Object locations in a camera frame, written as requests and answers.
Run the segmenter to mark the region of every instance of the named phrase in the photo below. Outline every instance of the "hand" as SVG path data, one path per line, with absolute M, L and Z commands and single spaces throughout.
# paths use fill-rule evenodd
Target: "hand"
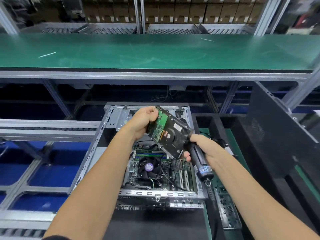
M 134 134 L 135 140 L 138 140 L 146 133 L 149 122 L 158 118 L 158 114 L 155 106 L 141 108 L 123 128 L 127 128 Z
M 208 162 L 212 162 L 214 159 L 223 158 L 228 154 L 220 145 L 204 135 L 192 134 L 190 141 L 195 142 L 202 149 Z M 189 152 L 185 151 L 183 155 L 188 162 L 191 161 Z

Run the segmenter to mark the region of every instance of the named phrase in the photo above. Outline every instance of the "green workbench surface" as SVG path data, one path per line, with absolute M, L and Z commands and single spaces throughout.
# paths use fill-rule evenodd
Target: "green workbench surface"
M 318 35 L 0 34 L 2 68 L 306 70 L 319 52 Z

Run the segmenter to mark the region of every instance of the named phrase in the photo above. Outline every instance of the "forearm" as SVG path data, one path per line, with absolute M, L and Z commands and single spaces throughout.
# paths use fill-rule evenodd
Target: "forearm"
M 209 158 L 256 240 L 319 239 L 318 235 L 268 194 L 224 149 Z
M 112 217 L 134 136 L 123 127 L 58 211 L 45 237 L 102 239 Z

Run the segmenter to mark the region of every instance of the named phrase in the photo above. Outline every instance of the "screwdriver label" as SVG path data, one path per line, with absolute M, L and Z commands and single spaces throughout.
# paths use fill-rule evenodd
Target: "screwdriver label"
M 199 172 L 201 174 L 212 172 L 212 168 L 210 166 L 204 166 L 204 167 L 199 168 Z

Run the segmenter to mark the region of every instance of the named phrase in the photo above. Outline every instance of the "cooling fan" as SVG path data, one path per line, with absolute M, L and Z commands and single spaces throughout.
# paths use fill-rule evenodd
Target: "cooling fan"
M 161 165 L 159 157 L 141 157 L 138 164 L 138 180 L 159 180 L 161 174 Z

